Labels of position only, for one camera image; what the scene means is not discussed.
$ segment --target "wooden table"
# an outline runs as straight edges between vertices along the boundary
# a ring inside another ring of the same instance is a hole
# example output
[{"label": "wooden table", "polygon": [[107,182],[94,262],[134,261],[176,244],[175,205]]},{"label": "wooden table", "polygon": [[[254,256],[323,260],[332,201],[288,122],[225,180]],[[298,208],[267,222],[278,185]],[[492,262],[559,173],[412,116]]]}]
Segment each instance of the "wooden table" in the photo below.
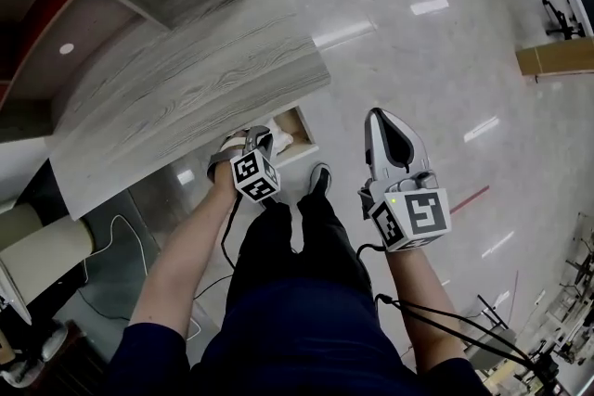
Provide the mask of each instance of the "wooden table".
[{"label": "wooden table", "polygon": [[50,161],[73,219],[207,142],[329,83],[289,0],[172,0],[59,100]]}]

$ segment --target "white floor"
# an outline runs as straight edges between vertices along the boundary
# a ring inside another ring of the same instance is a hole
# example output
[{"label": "white floor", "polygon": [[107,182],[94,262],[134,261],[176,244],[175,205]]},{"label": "white floor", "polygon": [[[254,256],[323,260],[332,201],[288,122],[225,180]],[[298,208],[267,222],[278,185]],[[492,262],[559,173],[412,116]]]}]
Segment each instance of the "white floor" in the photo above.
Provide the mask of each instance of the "white floor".
[{"label": "white floor", "polygon": [[[539,293],[547,291],[544,309],[558,291],[577,213],[594,210],[587,180],[594,160],[594,80],[536,84],[521,76],[515,49],[551,41],[541,0],[446,0],[447,8],[414,15],[411,6],[427,1],[294,0],[303,27],[320,44],[332,84],[300,103],[320,151],[282,170],[284,197],[294,204],[311,165],[324,160],[333,170],[330,200],[354,247],[379,242],[373,225],[362,220],[356,191],[368,177],[365,116],[373,107],[390,110],[422,137],[451,206],[489,186],[453,215],[453,232],[426,252],[459,312],[480,312],[479,293],[492,303],[507,295],[498,311],[520,331],[541,312],[533,313]],[[495,126],[465,141],[486,121]],[[213,146],[189,154],[167,172],[174,178],[189,168],[196,176],[177,184],[176,193],[183,193],[177,218],[203,196],[211,151]],[[228,239],[232,259],[259,211],[241,205]],[[148,225],[159,234],[158,226]],[[299,228],[295,209],[295,248]],[[363,259],[374,290],[395,294],[383,256],[370,250]],[[199,290],[228,274],[217,248]],[[199,299],[216,323],[224,315],[227,286],[228,280]],[[398,311],[382,308],[381,324],[406,351]]]}]

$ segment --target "black pants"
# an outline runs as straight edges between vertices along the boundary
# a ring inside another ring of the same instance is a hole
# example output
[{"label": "black pants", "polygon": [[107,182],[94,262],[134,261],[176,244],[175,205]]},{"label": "black pants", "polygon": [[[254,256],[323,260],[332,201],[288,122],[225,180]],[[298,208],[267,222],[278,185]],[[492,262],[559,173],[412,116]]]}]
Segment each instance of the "black pants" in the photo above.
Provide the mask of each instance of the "black pants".
[{"label": "black pants", "polygon": [[246,293],[291,277],[329,280],[368,294],[367,270],[356,258],[346,231],[325,197],[306,195],[297,204],[303,216],[303,251],[291,249],[291,210],[268,207],[250,225],[226,300],[231,309]]}]

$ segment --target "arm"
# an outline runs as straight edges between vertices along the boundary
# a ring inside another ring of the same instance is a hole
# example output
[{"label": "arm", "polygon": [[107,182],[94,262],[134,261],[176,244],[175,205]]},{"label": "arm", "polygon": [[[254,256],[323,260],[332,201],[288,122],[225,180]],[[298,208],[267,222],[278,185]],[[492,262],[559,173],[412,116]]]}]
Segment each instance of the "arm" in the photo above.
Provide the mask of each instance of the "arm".
[{"label": "arm", "polygon": [[214,186],[169,236],[150,268],[130,325],[159,324],[186,338],[194,292],[235,197],[231,166],[223,162],[216,168]]},{"label": "arm", "polygon": [[[391,252],[386,255],[398,299],[424,307],[454,313],[454,306],[442,287],[425,254],[420,249]],[[434,322],[459,331],[458,321],[450,317],[411,309]],[[464,358],[459,339],[403,313],[408,336],[415,351],[417,367],[426,373],[452,358]]]}]

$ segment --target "foot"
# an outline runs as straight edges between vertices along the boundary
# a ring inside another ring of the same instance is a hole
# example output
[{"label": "foot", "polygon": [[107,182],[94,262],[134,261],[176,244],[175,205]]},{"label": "foot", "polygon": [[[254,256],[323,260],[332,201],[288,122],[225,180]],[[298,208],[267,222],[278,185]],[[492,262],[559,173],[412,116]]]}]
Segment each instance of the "foot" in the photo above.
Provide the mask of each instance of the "foot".
[{"label": "foot", "polygon": [[318,163],[309,178],[309,195],[325,197],[332,185],[332,173],[326,163]]}]

